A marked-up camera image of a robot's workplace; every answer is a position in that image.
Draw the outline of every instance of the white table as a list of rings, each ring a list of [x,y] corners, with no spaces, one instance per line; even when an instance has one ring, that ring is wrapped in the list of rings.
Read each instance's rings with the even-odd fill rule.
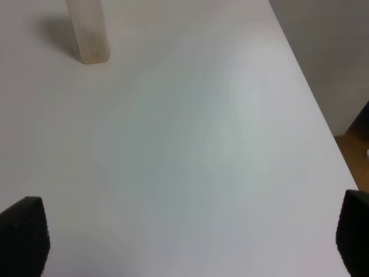
[[[0,2],[0,209],[42,196],[44,276],[349,276],[356,186],[267,0],[103,5],[85,66],[63,0]]]

